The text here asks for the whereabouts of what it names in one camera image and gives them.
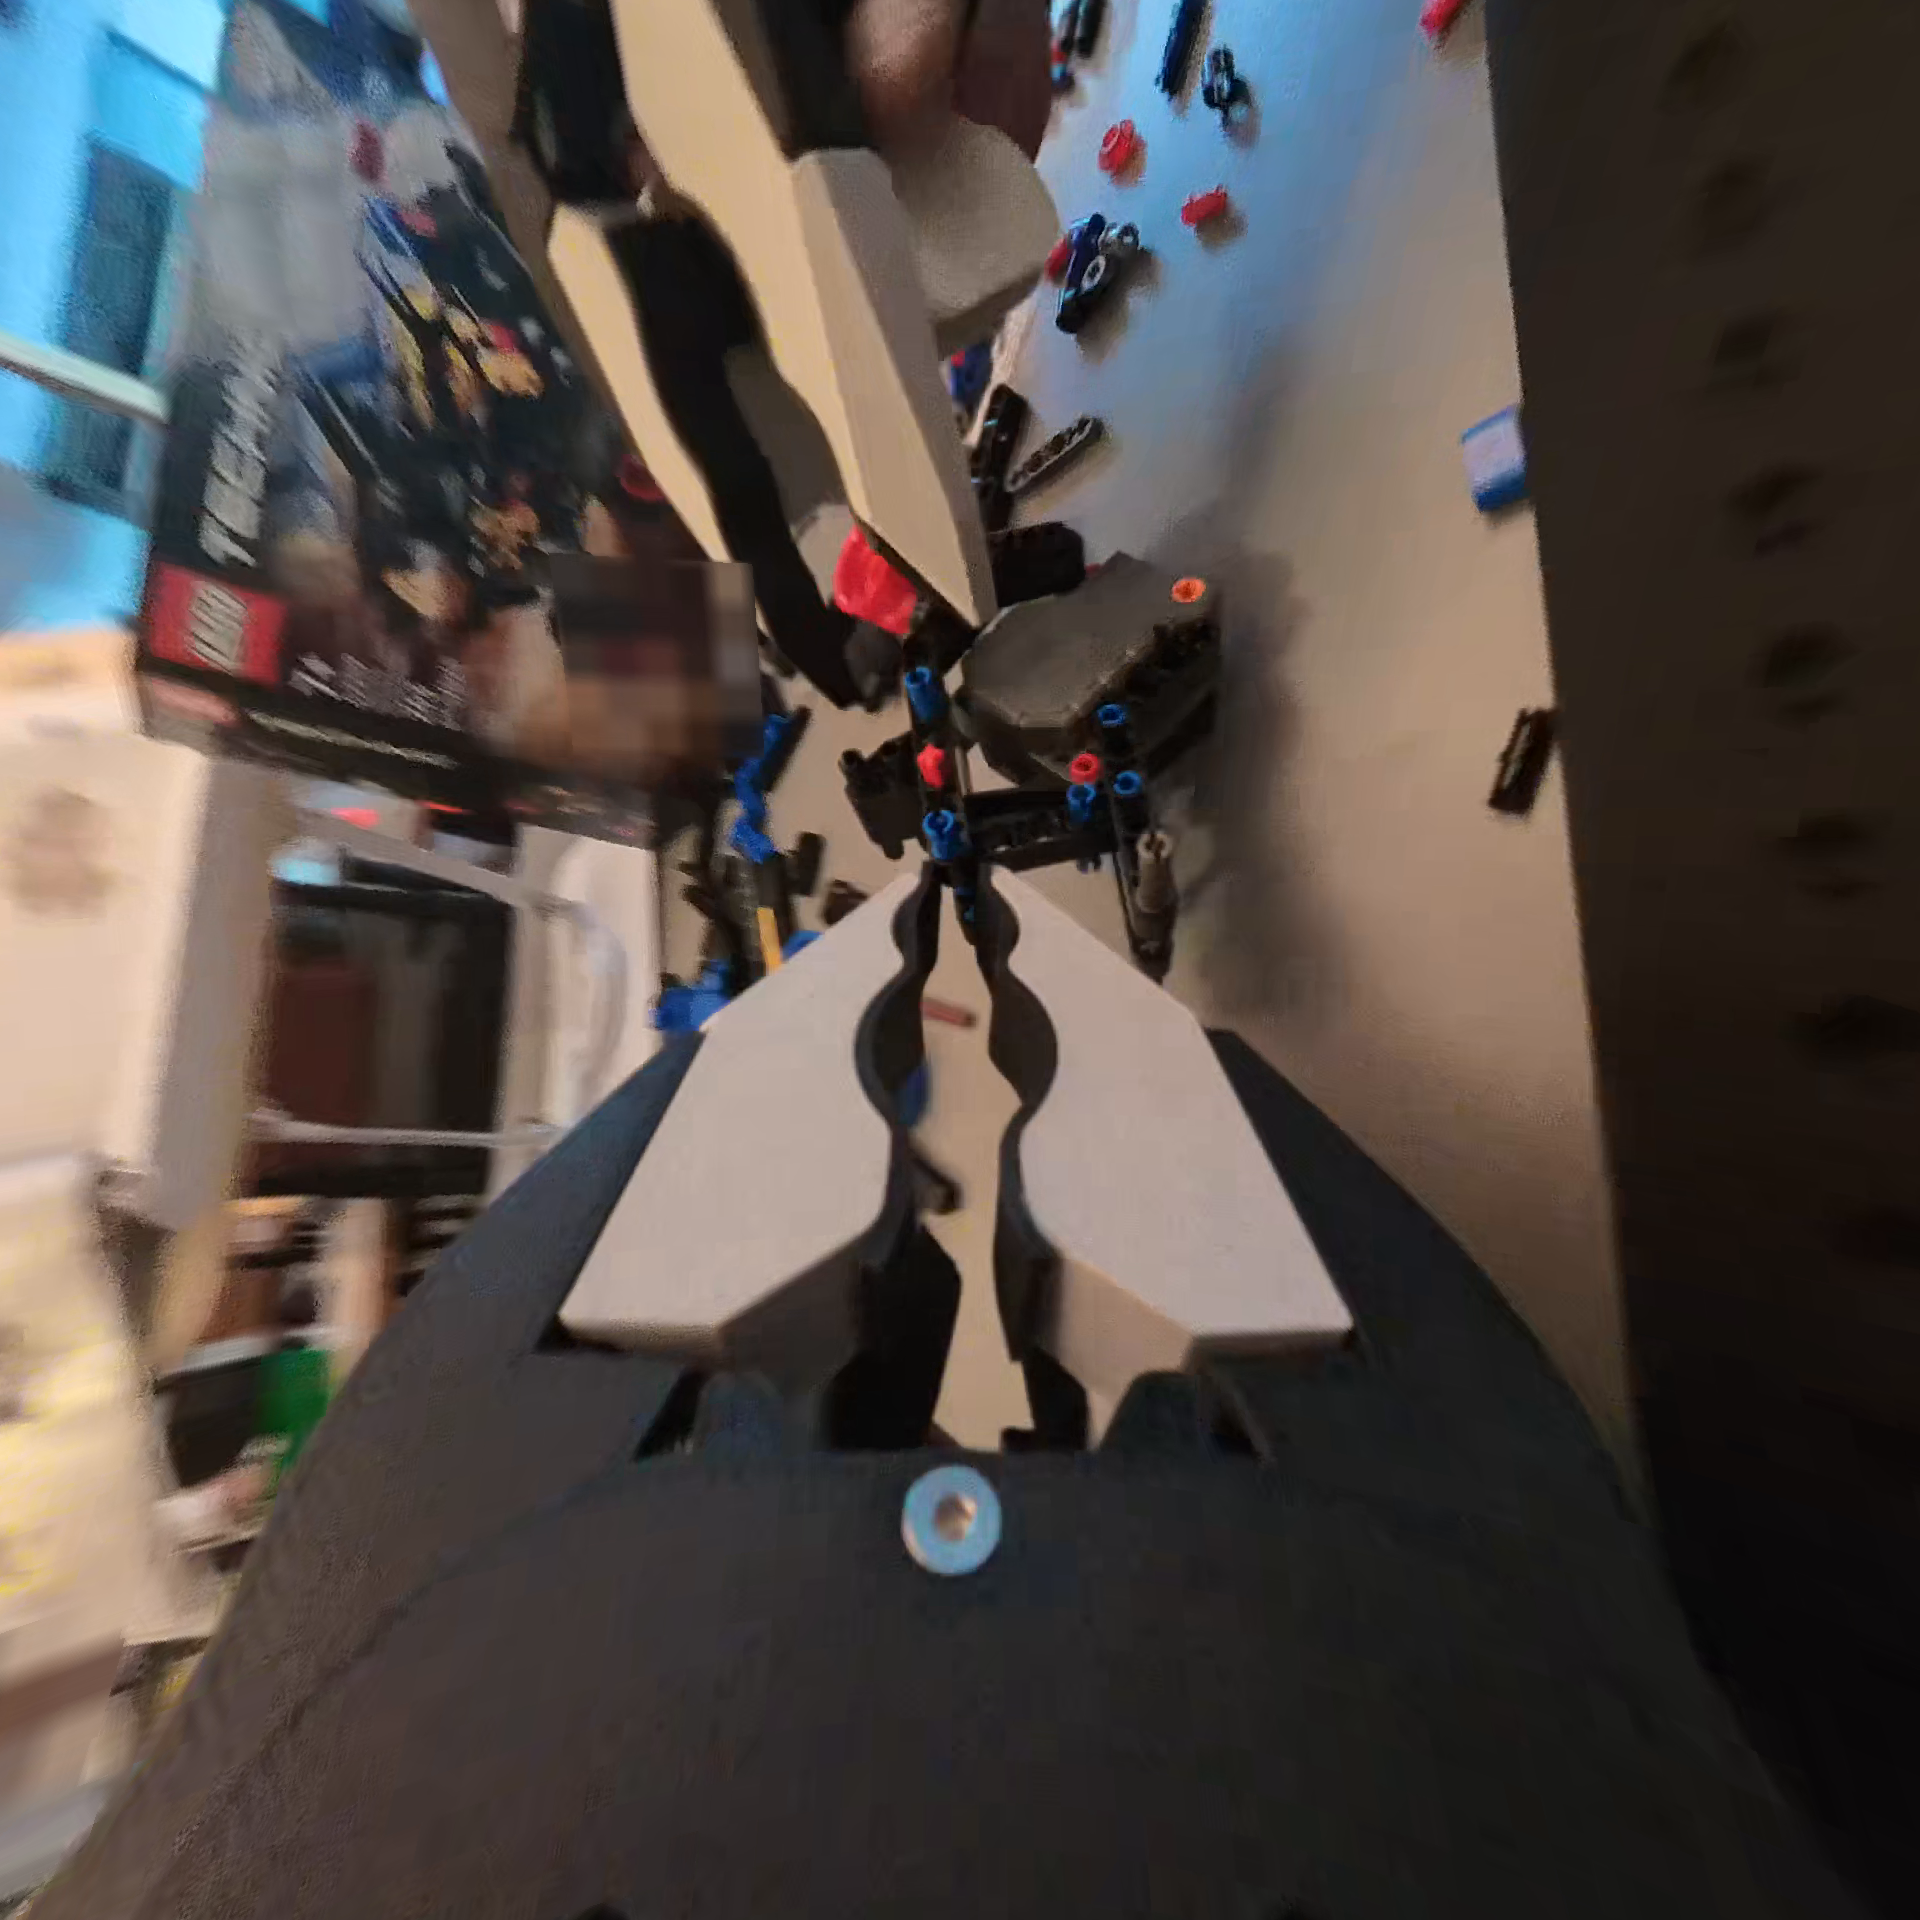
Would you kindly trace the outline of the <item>toy truck box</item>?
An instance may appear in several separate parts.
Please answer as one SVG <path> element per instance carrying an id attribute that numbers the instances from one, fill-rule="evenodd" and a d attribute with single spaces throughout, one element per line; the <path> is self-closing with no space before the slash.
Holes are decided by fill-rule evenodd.
<path id="1" fill-rule="evenodd" d="M 731 798 L 744 571 L 641 472 L 444 109 L 220 96 L 164 370 L 142 732 L 608 841 Z"/>

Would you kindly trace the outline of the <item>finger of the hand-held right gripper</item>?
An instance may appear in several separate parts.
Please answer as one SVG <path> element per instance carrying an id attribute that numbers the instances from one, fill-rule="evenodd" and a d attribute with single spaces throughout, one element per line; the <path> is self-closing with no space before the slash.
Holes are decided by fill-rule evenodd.
<path id="1" fill-rule="evenodd" d="M 781 65 L 758 5 L 615 3 L 627 106 L 666 186 L 721 241 L 772 368 L 862 529 L 982 627 L 992 571 L 937 370 L 909 216 L 826 33 Z"/>
<path id="2" fill-rule="evenodd" d="M 795 540 L 839 503 L 818 425 L 786 388 L 725 243 L 636 204 L 558 206 L 547 269 L 650 483 L 702 553 L 743 563 L 763 638 L 832 707 L 862 700 L 854 621 Z"/>

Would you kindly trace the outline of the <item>black small pin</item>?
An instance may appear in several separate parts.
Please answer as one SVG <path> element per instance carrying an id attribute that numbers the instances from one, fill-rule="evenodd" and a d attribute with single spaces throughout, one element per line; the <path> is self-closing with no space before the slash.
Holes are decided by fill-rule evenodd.
<path id="1" fill-rule="evenodd" d="M 1526 818 L 1534 810 L 1548 775 L 1554 737 L 1555 712 L 1550 707 L 1530 707 L 1516 713 L 1485 800 L 1490 810 L 1504 818 Z"/>

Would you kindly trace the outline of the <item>dark grey thin beam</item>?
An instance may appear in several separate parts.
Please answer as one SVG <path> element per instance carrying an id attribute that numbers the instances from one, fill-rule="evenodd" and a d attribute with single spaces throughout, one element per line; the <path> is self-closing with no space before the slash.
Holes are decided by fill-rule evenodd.
<path id="1" fill-rule="evenodd" d="M 1037 494 L 1059 480 L 1080 457 L 1104 444 L 1107 425 L 1092 415 L 1080 415 L 1052 432 L 1045 443 L 1018 456 L 1002 475 L 1009 498 Z"/>

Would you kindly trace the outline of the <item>green sheet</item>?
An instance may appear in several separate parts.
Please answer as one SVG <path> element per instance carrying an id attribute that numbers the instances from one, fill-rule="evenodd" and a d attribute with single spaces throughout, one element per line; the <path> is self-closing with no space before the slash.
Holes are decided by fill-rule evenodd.
<path id="1" fill-rule="evenodd" d="M 325 1344 L 280 1340 L 255 1366 L 255 1452 L 277 1484 L 325 1418 L 333 1353 Z"/>

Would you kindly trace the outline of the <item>blue small connector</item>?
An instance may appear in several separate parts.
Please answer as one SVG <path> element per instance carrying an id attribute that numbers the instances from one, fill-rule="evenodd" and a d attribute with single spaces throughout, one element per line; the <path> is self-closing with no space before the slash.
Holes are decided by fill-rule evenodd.
<path id="1" fill-rule="evenodd" d="M 1523 407 L 1517 402 L 1462 429 L 1459 449 L 1470 497 L 1479 515 L 1498 517 L 1527 501 Z"/>

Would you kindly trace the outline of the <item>scattered red blue pins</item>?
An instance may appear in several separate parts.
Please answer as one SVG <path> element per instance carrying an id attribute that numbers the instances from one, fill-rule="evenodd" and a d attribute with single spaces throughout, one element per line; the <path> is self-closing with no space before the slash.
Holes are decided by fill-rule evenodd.
<path id="1" fill-rule="evenodd" d="M 1214 5 L 1171 5 L 1161 59 L 1157 65 L 1157 94 L 1178 105 L 1189 82 L 1192 56 L 1201 46 L 1201 27 L 1211 19 Z M 1234 131 L 1251 101 L 1248 82 L 1239 71 L 1234 49 L 1214 40 L 1203 56 L 1197 83 L 1203 112 L 1211 112 L 1221 131 Z M 1147 154 L 1147 137 L 1136 118 L 1116 118 L 1097 140 L 1096 168 L 1107 183 L 1139 179 Z M 1224 181 L 1189 192 L 1179 201 L 1179 225 L 1187 232 L 1207 232 L 1226 225 L 1234 211 L 1230 192 Z M 1088 211 L 1069 223 L 1047 254 L 1042 277 L 1057 289 L 1054 328 L 1077 334 L 1096 312 L 1112 300 L 1134 261 L 1147 251 L 1139 227 L 1129 219 L 1112 219 L 1104 209 Z"/>

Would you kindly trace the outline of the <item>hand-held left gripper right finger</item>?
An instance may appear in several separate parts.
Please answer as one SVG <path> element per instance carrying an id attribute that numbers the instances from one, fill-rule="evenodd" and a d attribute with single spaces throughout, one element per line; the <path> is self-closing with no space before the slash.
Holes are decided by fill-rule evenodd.
<path id="1" fill-rule="evenodd" d="M 1034 885 L 977 891 L 996 1304 L 1034 1429 L 1136 1379 L 1336 1348 L 1353 1316 L 1201 1022 Z"/>

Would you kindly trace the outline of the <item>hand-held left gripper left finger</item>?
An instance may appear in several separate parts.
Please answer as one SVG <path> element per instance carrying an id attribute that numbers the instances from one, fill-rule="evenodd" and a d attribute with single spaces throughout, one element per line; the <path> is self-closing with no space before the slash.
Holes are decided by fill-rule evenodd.
<path id="1" fill-rule="evenodd" d="M 758 1376 L 833 1449 L 928 1440 L 959 1276 L 905 1096 L 940 923 L 940 878 L 900 876 L 694 1034 L 562 1331 Z"/>

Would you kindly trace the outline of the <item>red wheel rim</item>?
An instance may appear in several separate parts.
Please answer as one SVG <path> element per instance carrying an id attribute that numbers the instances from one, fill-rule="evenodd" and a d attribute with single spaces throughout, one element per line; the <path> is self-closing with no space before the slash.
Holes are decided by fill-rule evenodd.
<path id="1" fill-rule="evenodd" d="M 920 592 L 860 524 L 851 524 L 832 560 L 832 604 L 851 621 L 903 639 L 917 624 Z"/>

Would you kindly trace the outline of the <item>grey desk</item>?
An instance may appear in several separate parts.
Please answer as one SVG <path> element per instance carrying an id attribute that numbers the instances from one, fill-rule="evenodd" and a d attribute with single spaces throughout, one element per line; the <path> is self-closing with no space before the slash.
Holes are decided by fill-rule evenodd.
<path id="1" fill-rule="evenodd" d="M 1080 338 L 1037 300 L 996 378 L 1022 447 L 1105 435 L 1022 519 L 1221 594 L 1214 735 L 1168 800 L 1169 987 L 1275 1063 L 1499 1285 L 1633 1461 L 1610 1174 L 1555 762 L 1486 807 L 1554 707 L 1537 540 L 1481 515 L 1462 432 L 1523 397 L 1485 7 L 1105 5 L 1047 87 L 1064 5 L 1014 5 L 1063 219 L 1147 254 Z"/>

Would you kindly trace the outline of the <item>black grey motor assembly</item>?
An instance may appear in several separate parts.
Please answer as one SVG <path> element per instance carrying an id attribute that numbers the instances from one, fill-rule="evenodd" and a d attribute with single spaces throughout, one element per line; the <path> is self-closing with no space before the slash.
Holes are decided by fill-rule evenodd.
<path id="1" fill-rule="evenodd" d="M 923 612 L 903 639 L 905 723 L 842 753 L 842 790 L 882 858 L 942 869 L 964 923 L 988 869 L 1107 869 L 1124 947 L 1161 982 L 1179 887 L 1157 781 L 1211 732 L 1221 659 L 1215 583 L 1132 556 L 977 635 Z"/>

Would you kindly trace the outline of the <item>person's right hand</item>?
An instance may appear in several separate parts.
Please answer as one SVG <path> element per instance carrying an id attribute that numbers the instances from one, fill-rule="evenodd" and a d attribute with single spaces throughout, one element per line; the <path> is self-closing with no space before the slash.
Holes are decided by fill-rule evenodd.
<path id="1" fill-rule="evenodd" d="M 846 23 L 862 112 L 895 150 L 958 115 L 1037 158 L 1052 112 L 1050 49 L 1047 3 L 860 3 Z"/>

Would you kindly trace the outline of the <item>blue angle beam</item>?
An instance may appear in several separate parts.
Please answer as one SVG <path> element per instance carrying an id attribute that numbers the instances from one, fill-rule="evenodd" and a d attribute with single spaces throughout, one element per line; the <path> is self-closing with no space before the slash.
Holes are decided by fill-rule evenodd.
<path id="1" fill-rule="evenodd" d="M 767 832 L 767 798 L 786 771 L 807 720 L 808 713 L 803 709 L 767 713 L 763 720 L 758 750 L 731 772 L 734 818 L 730 841 L 731 850 L 754 867 L 766 867 L 778 858 L 778 846 Z"/>

